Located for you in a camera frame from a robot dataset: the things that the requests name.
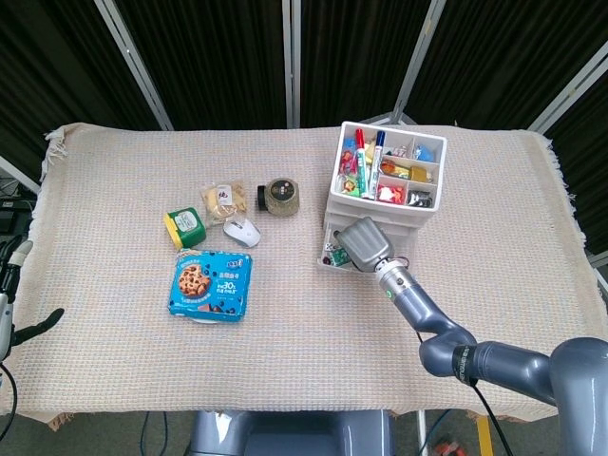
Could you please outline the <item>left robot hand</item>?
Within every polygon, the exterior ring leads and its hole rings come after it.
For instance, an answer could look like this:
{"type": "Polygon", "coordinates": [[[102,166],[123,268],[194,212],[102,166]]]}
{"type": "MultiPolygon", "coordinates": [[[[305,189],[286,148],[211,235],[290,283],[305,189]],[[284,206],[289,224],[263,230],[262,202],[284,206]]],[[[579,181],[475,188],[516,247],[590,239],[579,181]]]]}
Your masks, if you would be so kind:
{"type": "Polygon", "coordinates": [[[20,281],[20,272],[33,247],[31,240],[25,240],[10,253],[8,262],[1,268],[1,360],[4,361],[13,347],[52,329],[63,317],[65,310],[54,310],[47,319],[36,325],[16,330],[13,324],[13,304],[20,281]]]}

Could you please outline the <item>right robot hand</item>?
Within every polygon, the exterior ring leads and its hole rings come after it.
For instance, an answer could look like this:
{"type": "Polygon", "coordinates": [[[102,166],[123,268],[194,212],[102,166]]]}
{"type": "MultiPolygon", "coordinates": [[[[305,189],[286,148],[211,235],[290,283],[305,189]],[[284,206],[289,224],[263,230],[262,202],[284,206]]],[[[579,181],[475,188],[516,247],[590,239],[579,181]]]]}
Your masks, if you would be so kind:
{"type": "Polygon", "coordinates": [[[356,269],[374,273],[381,263],[393,260],[396,254],[392,243],[370,217],[360,218],[351,225],[332,232],[356,269]]]}

